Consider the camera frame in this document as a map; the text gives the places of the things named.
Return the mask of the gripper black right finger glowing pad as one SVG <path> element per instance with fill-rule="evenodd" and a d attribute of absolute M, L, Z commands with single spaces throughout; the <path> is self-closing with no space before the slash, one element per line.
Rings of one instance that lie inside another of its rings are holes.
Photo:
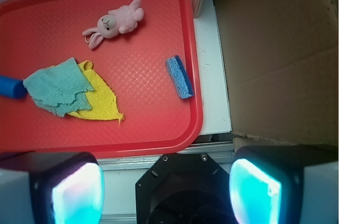
<path fill-rule="evenodd" d="M 338 148 L 240 147 L 229 195 L 238 223 L 338 223 Z"/>

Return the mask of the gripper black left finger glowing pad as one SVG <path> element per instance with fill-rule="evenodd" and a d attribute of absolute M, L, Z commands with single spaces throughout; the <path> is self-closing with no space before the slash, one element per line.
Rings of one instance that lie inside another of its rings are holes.
<path fill-rule="evenodd" d="M 91 153 L 1 153 L 1 223 L 99 223 L 103 203 Z"/>

